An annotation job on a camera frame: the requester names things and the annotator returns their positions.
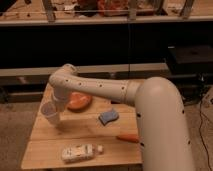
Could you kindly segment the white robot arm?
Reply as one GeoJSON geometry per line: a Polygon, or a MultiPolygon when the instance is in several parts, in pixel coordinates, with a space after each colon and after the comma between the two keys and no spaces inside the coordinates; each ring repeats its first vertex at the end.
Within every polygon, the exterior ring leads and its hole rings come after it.
{"type": "Polygon", "coordinates": [[[143,82],[83,78],[65,64],[49,77],[51,98],[62,112],[73,91],[135,108],[143,171],[196,171],[185,109],[177,87],[163,77],[143,82]]]}

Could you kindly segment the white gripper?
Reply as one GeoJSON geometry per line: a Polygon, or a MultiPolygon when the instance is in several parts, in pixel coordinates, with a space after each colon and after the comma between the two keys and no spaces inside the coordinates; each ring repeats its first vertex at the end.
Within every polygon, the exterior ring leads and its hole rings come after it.
{"type": "Polygon", "coordinates": [[[63,112],[69,102],[69,92],[54,90],[51,99],[58,112],[63,112]]]}

